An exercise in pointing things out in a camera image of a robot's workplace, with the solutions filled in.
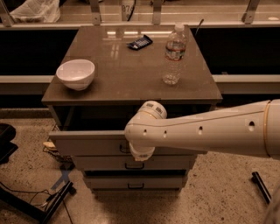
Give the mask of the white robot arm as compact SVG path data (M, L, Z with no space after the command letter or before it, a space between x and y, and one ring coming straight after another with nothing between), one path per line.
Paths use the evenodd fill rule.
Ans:
M147 101L124 129L136 161L157 147L280 158L280 101L259 101L197 115L169 118L163 105Z

